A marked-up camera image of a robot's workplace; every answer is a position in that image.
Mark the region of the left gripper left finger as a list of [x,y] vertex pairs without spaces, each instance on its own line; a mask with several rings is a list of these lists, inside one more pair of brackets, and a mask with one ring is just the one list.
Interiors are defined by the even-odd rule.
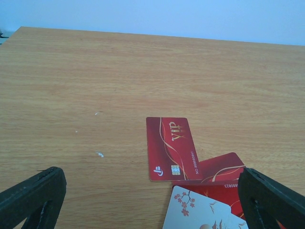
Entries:
[[0,193],[0,227],[55,228],[66,195],[66,178],[59,167],[50,167]]

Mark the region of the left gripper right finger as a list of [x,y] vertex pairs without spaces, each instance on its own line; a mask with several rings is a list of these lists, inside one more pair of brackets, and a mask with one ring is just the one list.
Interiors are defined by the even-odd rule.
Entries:
[[250,229],[303,229],[305,197],[253,168],[244,168],[238,195]]

